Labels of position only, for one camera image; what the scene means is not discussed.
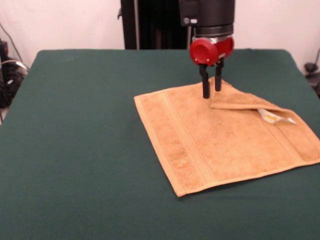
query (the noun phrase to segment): orange towel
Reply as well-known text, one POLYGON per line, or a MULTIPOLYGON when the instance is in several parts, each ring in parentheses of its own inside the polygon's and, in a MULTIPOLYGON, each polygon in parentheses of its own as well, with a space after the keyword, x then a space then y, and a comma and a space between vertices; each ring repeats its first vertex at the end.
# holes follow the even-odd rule
POLYGON ((178 197, 320 162, 320 140, 293 111, 224 81, 220 92, 211 92, 211 99, 202 98, 197 83, 134 98, 178 197), (296 124, 269 123, 257 109, 296 124))

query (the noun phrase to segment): white wall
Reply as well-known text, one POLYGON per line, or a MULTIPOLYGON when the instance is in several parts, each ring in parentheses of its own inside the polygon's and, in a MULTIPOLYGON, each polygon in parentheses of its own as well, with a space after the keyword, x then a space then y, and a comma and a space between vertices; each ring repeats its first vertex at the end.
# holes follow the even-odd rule
MULTIPOLYGON (((43 49, 123 49, 120 0, 0 0, 0 21, 29 66, 43 49)), ((0 36, 5 37, 0 29, 0 36)), ((17 57, 12 47, 10 56, 17 57)))
POLYGON ((286 49, 299 69, 320 48, 320 0, 236 0, 235 47, 286 49))
MULTIPOLYGON (((0 21, 30 65, 42 49, 123 49, 119 8, 120 0, 1 0, 0 21)), ((320 0, 236 0, 235 47, 286 49, 302 70, 320 47, 319 9, 320 0)))

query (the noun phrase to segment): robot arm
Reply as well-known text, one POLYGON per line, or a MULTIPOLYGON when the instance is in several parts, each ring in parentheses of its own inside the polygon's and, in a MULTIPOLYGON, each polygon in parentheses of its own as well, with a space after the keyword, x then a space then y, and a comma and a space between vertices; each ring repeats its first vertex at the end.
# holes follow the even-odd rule
POLYGON ((182 26, 194 28, 190 57, 199 66, 203 97, 210 97, 207 67, 215 68, 215 90, 221 90, 224 59, 234 49, 236 0, 179 0, 182 26))

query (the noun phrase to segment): towel label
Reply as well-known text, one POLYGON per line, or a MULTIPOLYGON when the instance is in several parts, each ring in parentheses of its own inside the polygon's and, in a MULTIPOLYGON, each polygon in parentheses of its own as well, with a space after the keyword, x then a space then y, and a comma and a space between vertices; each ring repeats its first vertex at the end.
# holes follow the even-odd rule
POLYGON ((276 122, 279 122, 279 121, 284 121, 287 123, 296 124, 296 122, 291 117, 285 118, 282 116, 278 116, 278 115, 276 115, 272 112, 269 112, 263 108, 258 108, 258 112, 260 113, 263 120, 265 120, 271 124, 275 124, 276 122))

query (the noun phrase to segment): green tablecloth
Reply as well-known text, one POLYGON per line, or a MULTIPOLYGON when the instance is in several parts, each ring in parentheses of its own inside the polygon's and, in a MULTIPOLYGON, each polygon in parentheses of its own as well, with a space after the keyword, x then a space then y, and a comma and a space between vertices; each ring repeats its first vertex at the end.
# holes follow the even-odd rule
MULTIPOLYGON (((289 53, 236 50, 223 78, 320 137, 289 53)), ((320 164, 176 197, 133 97, 200 81, 184 50, 41 51, 0 127, 0 239, 320 239, 320 164)))

